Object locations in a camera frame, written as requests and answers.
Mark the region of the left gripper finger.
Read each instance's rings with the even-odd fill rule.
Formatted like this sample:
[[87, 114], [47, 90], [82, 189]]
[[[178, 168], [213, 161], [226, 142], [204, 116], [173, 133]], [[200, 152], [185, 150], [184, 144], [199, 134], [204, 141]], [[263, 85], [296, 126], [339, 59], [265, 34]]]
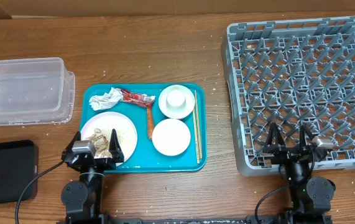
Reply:
[[112, 155], [112, 159], [124, 159], [124, 154], [119, 145], [118, 136], [115, 129], [111, 131], [108, 151]]
[[72, 151], [72, 147], [73, 147], [74, 143], [76, 141], [80, 141], [80, 140], [81, 140], [81, 133], [79, 131], [77, 131], [76, 134], [74, 135], [73, 139], [70, 141], [70, 143], [67, 145], [67, 147], [65, 148], [65, 150], [63, 152]]

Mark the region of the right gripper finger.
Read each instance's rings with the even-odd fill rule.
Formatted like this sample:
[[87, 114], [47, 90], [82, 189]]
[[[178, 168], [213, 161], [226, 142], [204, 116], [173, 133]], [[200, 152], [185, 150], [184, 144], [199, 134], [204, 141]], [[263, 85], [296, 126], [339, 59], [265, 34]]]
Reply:
[[285, 141], [276, 123], [271, 123], [264, 149], [278, 149], [286, 147]]
[[315, 136], [305, 124], [302, 124], [300, 126], [299, 132], [300, 132], [299, 148], [303, 149], [307, 145], [306, 137], [308, 137], [309, 140], [312, 140]]

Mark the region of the orange carrot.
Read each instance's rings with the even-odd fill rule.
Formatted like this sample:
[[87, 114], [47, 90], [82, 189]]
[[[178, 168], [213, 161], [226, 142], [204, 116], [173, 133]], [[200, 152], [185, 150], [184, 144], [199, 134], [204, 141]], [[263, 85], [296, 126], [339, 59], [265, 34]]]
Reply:
[[152, 140], [152, 133], [154, 131], [155, 124], [152, 115], [152, 108], [147, 108], [147, 136]]

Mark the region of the red snack wrapper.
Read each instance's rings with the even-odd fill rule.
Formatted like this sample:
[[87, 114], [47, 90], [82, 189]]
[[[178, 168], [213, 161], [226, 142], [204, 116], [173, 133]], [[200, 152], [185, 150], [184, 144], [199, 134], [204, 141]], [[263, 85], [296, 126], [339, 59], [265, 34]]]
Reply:
[[133, 93], [131, 91], [121, 89], [123, 96], [122, 101], [126, 103], [132, 103], [144, 108], [151, 108], [155, 101], [155, 96], [146, 95], [142, 93]]

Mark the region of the wooden chopstick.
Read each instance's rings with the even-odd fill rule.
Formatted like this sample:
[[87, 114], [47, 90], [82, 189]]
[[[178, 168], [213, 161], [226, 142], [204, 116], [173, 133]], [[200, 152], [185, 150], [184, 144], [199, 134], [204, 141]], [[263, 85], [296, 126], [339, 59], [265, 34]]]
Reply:
[[201, 131], [200, 131], [200, 119], [199, 119], [199, 111], [198, 111], [198, 97], [197, 97], [197, 92], [195, 90], [195, 115], [196, 115], [196, 131], [197, 131], [197, 145], [198, 145], [198, 155], [199, 155], [199, 160], [200, 161], [203, 156], [202, 156], [202, 151], [201, 151]]
[[195, 107], [192, 111], [193, 113], [193, 129], [194, 129], [194, 137], [195, 137], [195, 149], [196, 149], [196, 163], [200, 163], [200, 155], [199, 155], [199, 147], [198, 147], [198, 131], [196, 127], [196, 113], [195, 113]]

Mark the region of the small white cup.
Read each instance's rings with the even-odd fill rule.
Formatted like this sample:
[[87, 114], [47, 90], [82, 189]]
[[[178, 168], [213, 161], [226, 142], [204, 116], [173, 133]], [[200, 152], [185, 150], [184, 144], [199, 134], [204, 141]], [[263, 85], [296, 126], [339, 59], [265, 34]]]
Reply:
[[167, 94], [167, 103], [172, 108], [178, 108], [184, 105], [185, 96], [181, 90], [172, 90]]

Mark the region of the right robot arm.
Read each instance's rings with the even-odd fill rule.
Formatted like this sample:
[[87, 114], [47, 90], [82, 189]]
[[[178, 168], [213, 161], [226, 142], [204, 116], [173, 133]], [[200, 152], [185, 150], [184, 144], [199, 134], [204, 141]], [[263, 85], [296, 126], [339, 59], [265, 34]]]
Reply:
[[[263, 196], [255, 207], [257, 223], [332, 223], [325, 213], [331, 209], [331, 201], [336, 190], [335, 184], [323, 177], [312, 176], [315, 163], [322, 161], [333, 150], [330, 138], [316, 136], [305, 126], [300, 126], [299, 142], [288, 147], [275, 123], [270, 125], [264, 153], [272, 154], [272, 164], [284, 169], [287, 186], [273, 190]], [[272, 217], [258, 214], [261, 203], [277, 192], [289, 190], [290, 208]]]

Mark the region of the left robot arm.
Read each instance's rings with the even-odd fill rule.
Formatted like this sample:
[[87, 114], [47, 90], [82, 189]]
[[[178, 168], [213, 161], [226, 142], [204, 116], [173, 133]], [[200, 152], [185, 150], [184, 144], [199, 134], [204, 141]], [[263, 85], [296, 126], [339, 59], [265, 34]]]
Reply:
[[111, 157], [95, 158], [96, 149], [90, 140], [81, 140], [77, 132], [62, 152], [63, 162], [80, 173], [79, 179], [68, 183], [62, 190], [61, 200], [66, 208], [65, 223], [112, 223], [107, 213], [101, 212], [104, 172], [114, 170], [124, 161], [115, 130], [111, 132]]

